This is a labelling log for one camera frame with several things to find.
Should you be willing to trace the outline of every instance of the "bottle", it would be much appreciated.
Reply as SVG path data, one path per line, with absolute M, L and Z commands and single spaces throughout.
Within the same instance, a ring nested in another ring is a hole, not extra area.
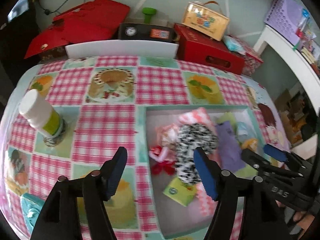
M 52 105 L 42 97 L 38 90 L 29 90 L 19 105 L 20 114 L 31 127 L 46 138 L 57 137 L 62 130 L 63 120 Z

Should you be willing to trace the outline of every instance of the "yellow-green packet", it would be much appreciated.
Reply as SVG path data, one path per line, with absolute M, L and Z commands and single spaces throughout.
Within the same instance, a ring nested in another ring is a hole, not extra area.
M 185 207 L 193 200 L 196 192 L 195 185 L 184 183 L 178 177 L 175 177 L 163 191 L 166 196 Z

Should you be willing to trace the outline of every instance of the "red cardboard box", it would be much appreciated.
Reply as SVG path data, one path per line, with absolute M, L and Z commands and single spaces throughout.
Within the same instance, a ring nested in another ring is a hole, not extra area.
M 260 65 L 263 63 L 263 60 L 259 57 L 259 55 L 251 48 L 245 41 L 242 41 L 241 39 L 229 35 L 230 37 L 236 39 L 241 46 L 245 50 L 245 56 L 243 56 L 245 62 L 244 62 L 244 68 L 242 70 L 242 73 L 251 76 L 255 70 L 260 67 Z
M 240 75 L 244 67 L 244 58 L 228 50 L 223 41 L 211 40 L 208 36 L 174 24 L 174 30 L 180 35 L 178 59 L 212 66 Z

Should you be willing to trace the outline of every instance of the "purple perforated organizer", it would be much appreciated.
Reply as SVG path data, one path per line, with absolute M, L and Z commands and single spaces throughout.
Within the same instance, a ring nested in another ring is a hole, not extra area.
M 303 7 L 294 0 L 274 0 L 264 22 L 296 45 L 300 40 L 295 33 L 302 10 Z

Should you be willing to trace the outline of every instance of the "leopard print fabric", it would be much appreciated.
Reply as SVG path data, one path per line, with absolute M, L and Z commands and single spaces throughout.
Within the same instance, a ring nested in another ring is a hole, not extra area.
M 218 137 L 200 123 L 185 124 L 179 129 L 177 141 L 176 172 L 178 178 L 188 184 L 201 182 L 193 162 L 193 151 L 202 147 L 208 155 L 218 146 Z

